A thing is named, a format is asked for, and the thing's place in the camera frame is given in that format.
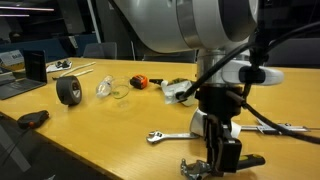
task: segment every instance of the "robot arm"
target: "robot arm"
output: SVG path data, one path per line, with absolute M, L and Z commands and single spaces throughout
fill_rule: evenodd
M 216 49 L 255 29 L 258 0 L 112 0 L 139 39 L 158 53 Z
M 172 53 L 199 49 L 198 77 L 219 63 L 236 44 L 243 43 L 253 34 L 258 24 L 259 3 L 265 3 L 262 0 L 109 1 L 122 13 L 137 38 L 151 51 Z M 260 47 L 251 50 L 252 66 L 231 61 L 197 92 L 199 110 L 205 114 L 202 124 L 208 150 L 207 162 L 200 163 L 201 167 L 206 167 L 201 170 L 202 173 L 223 176 L 224 172 L 236 172 L 243 167 L 253 166 L 250 163 L 242 166 L 239 161 L 242 145 L 238 139 L 231 137 L 230 131 L 231 118 L 240 114 L 241 107 L 227 92 L 240 96 L 242 88 L 237 86 L 239 83 L 271 85 L 283 80 L 281 72 L 259 67 L 267 59 L 259 59 L 259 54 L 263 54 L 264 48 L 275 38 L 272 33 L 266 32 L 250 38 L 250 41 L 262 42 L 257 43 Z M 199 171 L 194 171 L 197 168 L 189 169 L 185 161 L 181 169 L 187 177 L 191 177 L 190 172 L 195 175 L 192 178 L 200 176 Z

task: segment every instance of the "office chair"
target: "office chair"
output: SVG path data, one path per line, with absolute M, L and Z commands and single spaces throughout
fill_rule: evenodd
M 84 58 L 117 59 L 117 43 L 105 42 L 87 44 L 83 53 Z
M 178 53 L 163 54 L 160 56 L 144 56 L 144 61 L 159 61 L 159 62 L 176 62 L 176 63 L 195 63 L 197 51 L 185 51 Z

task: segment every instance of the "black tape roll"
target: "black tape roll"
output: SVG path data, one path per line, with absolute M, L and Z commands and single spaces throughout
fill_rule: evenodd
M 75 76 L 57 79 L 56 90 L 62 104 L 77 105 L 82 99 L 80 82 Z

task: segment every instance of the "adjustable wrench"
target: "adjustable wrench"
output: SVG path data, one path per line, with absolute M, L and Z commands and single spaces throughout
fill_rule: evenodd
M 196 139 L 199 137 L 199 135 L 194 133 L 163 134 L 160 131 L 152 131 L 146 139 L 149 143 L 155 144 L 164 139 Z

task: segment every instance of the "desk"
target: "desk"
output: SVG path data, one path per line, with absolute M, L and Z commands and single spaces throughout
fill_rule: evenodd
M 0 101 L 1 111 L 17 119 L 30 112 L 48 110 L 50 119 L 37 131 L 112 178 L 185 179 L 180 175 L 182 158 L 188 164 L 206 159 L 202 139 L 164 141 L 157 145 L 150 145 L 145 139 L 153 130 L 187 132 L 196 105 L 165 105 L 162 91 L 154 84 L 144 90 L 131 89 L 125 106 L 111 96 L 105 99 L 95 97 L 96 85 L 107 74 L 131 77 L 141 73 L 149 78 L 195 79 L 196 65 L 77 58 L 71 61 L 74 67 L 97 62 L 86 68 L 93 68 L 92 73 L 78 77 L 83 90 L 79 105 L 67 107 L 60 103 L 51 78 L 61 72 L 55 72 L 48 74 L 48 85 Z M 282 70 L 285 72 L 283 84 L 254 87 L 248 102 L 277 123 L 320 127 L 320 70 Z M 255 118 L 242 110 L 233 121 L 248 125 L 254 124 Z M 308 134 L 320 136 L 319 131 Z M 226 174 L 224 179 L 320 177 L 320 146 L 255 132 L 242 132 L 239 139 L 243 144 L 242 154 L 260 154 L 267 163 L 236 174 Z

